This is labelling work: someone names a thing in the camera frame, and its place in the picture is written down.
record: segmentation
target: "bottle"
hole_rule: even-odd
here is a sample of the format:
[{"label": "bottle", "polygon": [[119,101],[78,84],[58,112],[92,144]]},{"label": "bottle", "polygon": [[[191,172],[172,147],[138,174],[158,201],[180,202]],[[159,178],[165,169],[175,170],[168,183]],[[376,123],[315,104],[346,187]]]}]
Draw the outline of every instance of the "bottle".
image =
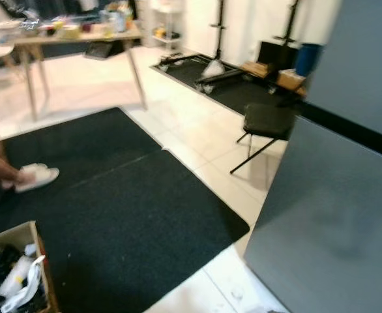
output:
[{"label": "bottle", "polygon": [[114,16],[110,16],[108,23],[106,23],[104,27],[104,37],[111,38],[113,36],[116,23],[116,18]]},{"label": "bottle", "polygon": [[9,299],[23,288],[22,282],[27,278],[32,262],[33,259],[28,256],[22,256],[17,261],[0,286],[0,296]]},{"label": "bottle", "polygon": [[126,20],[126,29],[130,29],[132,28],[132,24],[133,24],[133,11],[130,7],[127,7],[124,10],[124,14],[125,14],[125,20]]},{"label": "bottle", "polygon": [[121,11],[115,11],[110,13],[111,19],[113,21],[114,31],[120,33],[126,30],[125,27],[125,15]]}]

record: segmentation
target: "black trim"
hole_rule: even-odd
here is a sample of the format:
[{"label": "black trim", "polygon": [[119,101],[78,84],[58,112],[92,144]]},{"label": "black trim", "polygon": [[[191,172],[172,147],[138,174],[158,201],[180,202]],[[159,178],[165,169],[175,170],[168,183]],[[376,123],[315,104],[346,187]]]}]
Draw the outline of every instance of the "black trim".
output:
[{"label": "black trim", "polygon": [[306,104],[302,116],[382,154],[382,134],[348,121],[312,104]]}]

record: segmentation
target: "refrigerator door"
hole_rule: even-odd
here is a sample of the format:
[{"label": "refrigerator door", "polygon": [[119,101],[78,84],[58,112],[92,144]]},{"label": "refrigerator door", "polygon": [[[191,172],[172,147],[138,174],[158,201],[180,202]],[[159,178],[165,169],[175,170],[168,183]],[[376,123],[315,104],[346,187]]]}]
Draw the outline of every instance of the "refrigerator door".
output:
[{"label": "refrigerator door", "polygon": [[292,313],[382,312],[382,156],[299,119],[245,258]]},{"label": "refrigerator door", "polygon": [[307,100],[382,134],[382,1],[343,1]]}]

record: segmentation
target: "black mat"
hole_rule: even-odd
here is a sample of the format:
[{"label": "black mat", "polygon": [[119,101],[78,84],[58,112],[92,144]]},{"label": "black mat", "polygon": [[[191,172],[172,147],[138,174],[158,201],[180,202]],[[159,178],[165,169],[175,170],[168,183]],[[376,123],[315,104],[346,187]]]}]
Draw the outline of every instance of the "black mat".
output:
[{"label": "black mat", "polygon": [[63,312],[143,312],[249,230],[118,110],[7,144],[15,162],[61,169],[53,185],[0,203],[0,231],[37,221]]},{"label": "black mat", "polygon": [[[201,78],[201,73],[208,64],[208,60],[195,57],[185,60],[179,66],[170,66],[166,73],[156,66],[152,68],[195,89],[194,82]],[[217,83],[216,86],[207,96],[240,114],[244,114],[248,103],[276,104],[282,100],[281,95],[270,95],[268,85],[260,79],[248,82],[239,76]]]}]

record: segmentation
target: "white tile floor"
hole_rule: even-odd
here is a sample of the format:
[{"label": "white tile floor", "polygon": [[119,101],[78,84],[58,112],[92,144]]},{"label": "white tile floor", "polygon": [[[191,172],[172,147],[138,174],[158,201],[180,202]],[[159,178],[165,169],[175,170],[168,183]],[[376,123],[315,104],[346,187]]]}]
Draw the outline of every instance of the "white tile floor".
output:
[{"label": "white tile floor", "polygon": [[[107,61],[81,55],[47,60],[45,67],[51,89],[48,101],[37,66],[33,65],[41,117],[36,123],[31,120],[25,83],[0,69],[0,136],[7,138],[120,106],[253,230],[286,143],[273,145],[230,176],[229,170],[247,154],[247,141],[235,143],[242,134],[243,117],[150,69],[162,52],[158,48],[134,48],[147,95],[147,112],[140,108],[125,54]],[[267,138],[256,138],[254,147],[266,141]],[[241,259],[249,236],[245,235],[147,312],[285,311]]]}]

